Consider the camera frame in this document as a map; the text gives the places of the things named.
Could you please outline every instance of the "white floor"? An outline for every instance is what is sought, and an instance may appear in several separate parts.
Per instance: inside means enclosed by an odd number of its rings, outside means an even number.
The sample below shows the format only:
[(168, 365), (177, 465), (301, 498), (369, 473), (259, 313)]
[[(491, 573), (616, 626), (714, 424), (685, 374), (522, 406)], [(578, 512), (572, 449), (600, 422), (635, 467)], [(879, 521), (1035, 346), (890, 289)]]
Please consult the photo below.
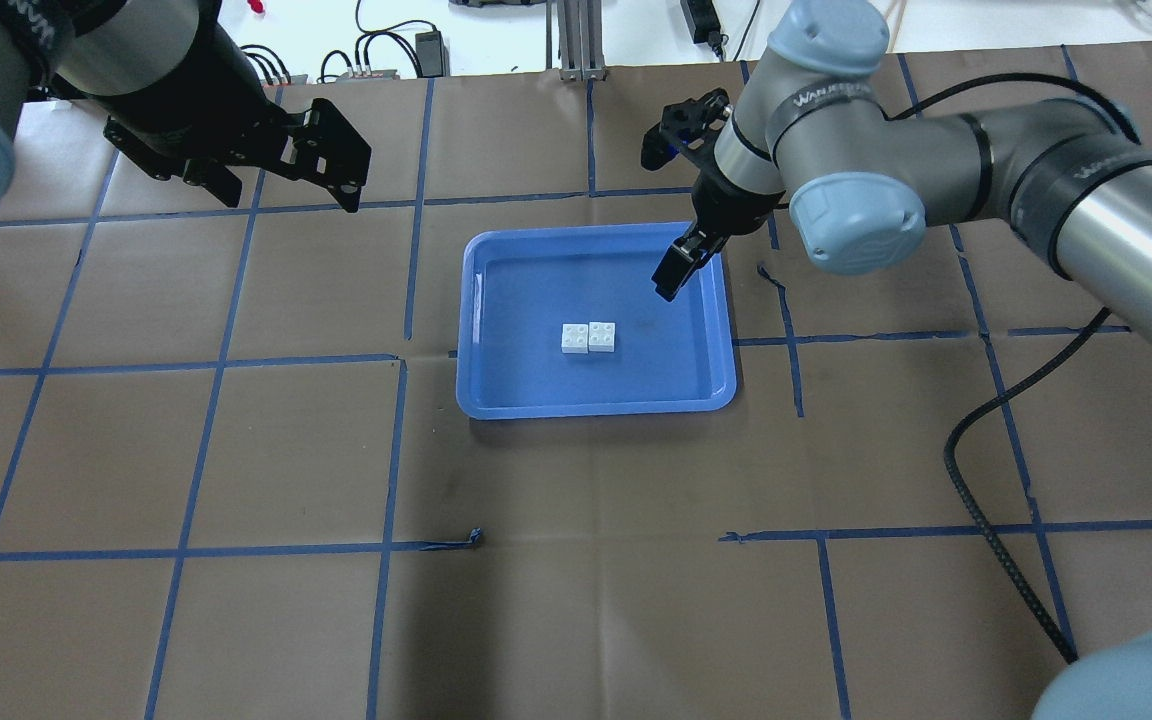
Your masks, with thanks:
[[(362, 0), (366, 28), (388, 26), (407, 18), (427, 18), (442, 29), (452, 74), (530, 73), (545, 68), (545, 6), (463, 8), (448, 0)], [(1134, 0), (870, 0), (888, 14), (893, 50), (1038, 47), (1089, 45), (1099, 41), (1152, 40), (1152, 18), (1135, 9)], [(343, 50), (353, 58), (358, 31), (351, 14), (355, 0), (264, 0), (256, 15), (244, 0), (223, 0), (221, 24), (238, 44), (259, 41), (278, 51), (293, 73), (319, 77), (323, 56)], [(763, 54), (767, 32), (790, 0), (763, 0), (741, 59)], [(755, 0), (714, 0), (723, 31), (735, 54)], [(418, 26), (404, 29), (410, 38)], [(713, 63), (708, 47), (687, 37), (680, 0), (602, 0), (602, 51), (607, 65)], [(558, 48), (558, 30), (553, 33)], [(392, 41), (372, 45), (372, 67), (399, 68), (411, 77), (406, 58)], [(328, 73), (342, 73), (335, 58)]]

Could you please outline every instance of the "blue tray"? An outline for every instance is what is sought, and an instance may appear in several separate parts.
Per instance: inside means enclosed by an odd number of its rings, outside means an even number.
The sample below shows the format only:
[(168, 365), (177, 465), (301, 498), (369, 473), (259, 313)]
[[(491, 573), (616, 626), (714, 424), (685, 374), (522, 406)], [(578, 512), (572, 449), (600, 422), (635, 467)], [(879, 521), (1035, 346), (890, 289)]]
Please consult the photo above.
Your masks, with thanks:
[[(486, 232), (465, 249), (456, 400), (471, 418), (694, 414), (736, 393), (722, 262), (673, 302), (652, 273), (687, 223)], [(563, 323), (615, 323), (616, 350), (559, 348)]]

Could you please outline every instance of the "white cube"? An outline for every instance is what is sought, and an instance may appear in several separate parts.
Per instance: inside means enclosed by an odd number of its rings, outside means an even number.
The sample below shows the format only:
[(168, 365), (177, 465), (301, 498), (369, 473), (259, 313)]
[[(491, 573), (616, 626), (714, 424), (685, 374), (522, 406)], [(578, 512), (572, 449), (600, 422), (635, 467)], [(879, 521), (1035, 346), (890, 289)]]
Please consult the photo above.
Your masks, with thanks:
[(590, 323), (589, 350), (591, 353), (612, 353), (616, 350), (616, 324)]
[(563, 353), (589, 353), (589, 325), (563, 324)]

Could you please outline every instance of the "white block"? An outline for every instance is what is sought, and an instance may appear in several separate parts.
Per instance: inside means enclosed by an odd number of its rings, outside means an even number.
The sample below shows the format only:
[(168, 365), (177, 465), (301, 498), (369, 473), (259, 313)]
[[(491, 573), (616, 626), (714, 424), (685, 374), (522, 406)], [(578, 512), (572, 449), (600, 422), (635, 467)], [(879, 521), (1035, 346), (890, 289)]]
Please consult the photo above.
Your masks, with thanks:
[(616, 324), (590, 323), (589, 350), (591, 353), (613, 353), (616, 350)]
[(589, 325), (563, 324), (563, 353), (589, 353)]

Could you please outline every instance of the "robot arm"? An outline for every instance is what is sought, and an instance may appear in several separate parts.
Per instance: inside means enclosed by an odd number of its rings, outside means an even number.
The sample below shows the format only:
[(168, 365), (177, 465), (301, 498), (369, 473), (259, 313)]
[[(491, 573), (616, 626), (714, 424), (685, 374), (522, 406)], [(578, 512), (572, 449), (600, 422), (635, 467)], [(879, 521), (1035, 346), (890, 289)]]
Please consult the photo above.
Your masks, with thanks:
[(653, 276), (660, 295), (788, 194), (808, 258), (839, 274), (904, 260), (929, 225), (1005, 219), (1152, 342), (1152, 152), (1120, 111), (1070, 99), (896, 122), (867, 83), (886, 50), (865, 1), (796, 0), (735, 108), (719, 90), (666, 109), (644, 167), (668, 159), (667, 142), (702, 174), (695, 223)]
[(291, 114), (266, 99), (219, 12), (220, 0), (0, 0), (0, 199), (20, 105), (59, 73), (109, 112), (105, 137), (152, 179), (234, 209), (229, 167), (255, 165), (357, 211), (371, 146), (329, 101)]

